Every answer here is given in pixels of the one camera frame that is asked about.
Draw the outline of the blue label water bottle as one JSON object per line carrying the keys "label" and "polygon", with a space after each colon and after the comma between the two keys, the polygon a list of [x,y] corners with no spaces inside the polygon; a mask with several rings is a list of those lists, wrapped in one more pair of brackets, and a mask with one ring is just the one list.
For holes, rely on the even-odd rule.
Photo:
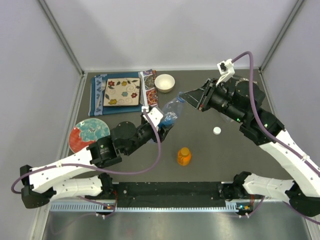
{"label": "blue label water bottle", "polygon": [[181,98],[182,92],[179,92],[178,95],[169,101],[162,109],[163,118],[160,122],[160,126],[171,126],[174,125],[177,119],[180,117],[185,100]]}

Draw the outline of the large clear plastic bottle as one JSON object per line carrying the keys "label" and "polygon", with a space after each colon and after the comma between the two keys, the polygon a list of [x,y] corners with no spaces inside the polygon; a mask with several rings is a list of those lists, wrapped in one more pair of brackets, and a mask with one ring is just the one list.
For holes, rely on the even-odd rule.
{"label": "large clear plastic bottle", "polygon": [[220,116],[221,118],[226,122],[226,123],[232,123],[234,122],[234,120],[232,118],[230,118],[229,116],[223,114],[223,113],[220,113]]}

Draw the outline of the white bottle cap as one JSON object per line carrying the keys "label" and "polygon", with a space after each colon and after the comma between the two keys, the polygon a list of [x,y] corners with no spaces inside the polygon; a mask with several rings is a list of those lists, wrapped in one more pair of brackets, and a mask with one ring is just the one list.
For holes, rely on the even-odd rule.
{"label": "white bottle cap", "polygon": [[220,135],[222,132],[221,128],[218,126],[214,127],[212,131],[215,135]]}

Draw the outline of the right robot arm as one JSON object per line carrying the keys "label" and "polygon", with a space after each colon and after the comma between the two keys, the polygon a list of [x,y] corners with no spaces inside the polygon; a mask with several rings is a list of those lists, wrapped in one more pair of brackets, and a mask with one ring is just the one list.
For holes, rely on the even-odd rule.
{"label": "right robot arm", "polygon": [[261,107],[266,95],[256,83],[240,77],[227,83],[208,79],[200,88],[178,96],[200,112],[215,109],[239,123],[240,132],[272,156],[292,178],[281,180],[243,171],[232,183],[237,197],[271,197],[306,217],[320,214],[320,170],[294,142],[284,124]]}

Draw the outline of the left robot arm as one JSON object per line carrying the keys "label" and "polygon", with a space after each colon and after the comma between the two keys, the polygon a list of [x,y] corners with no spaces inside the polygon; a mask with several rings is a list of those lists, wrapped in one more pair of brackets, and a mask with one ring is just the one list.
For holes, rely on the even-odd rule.
{"label": "left robot arm", "polygon": [[42,167],[20,168],[23,187],[21,200],[27,209],[42,207],[69,197],[109,198],[114,192],[106,168],[122,161],[148,141],[162,143],[173,124],[160,123],[155,128],[144,120],[140,126],[123,121],[82,150]]}

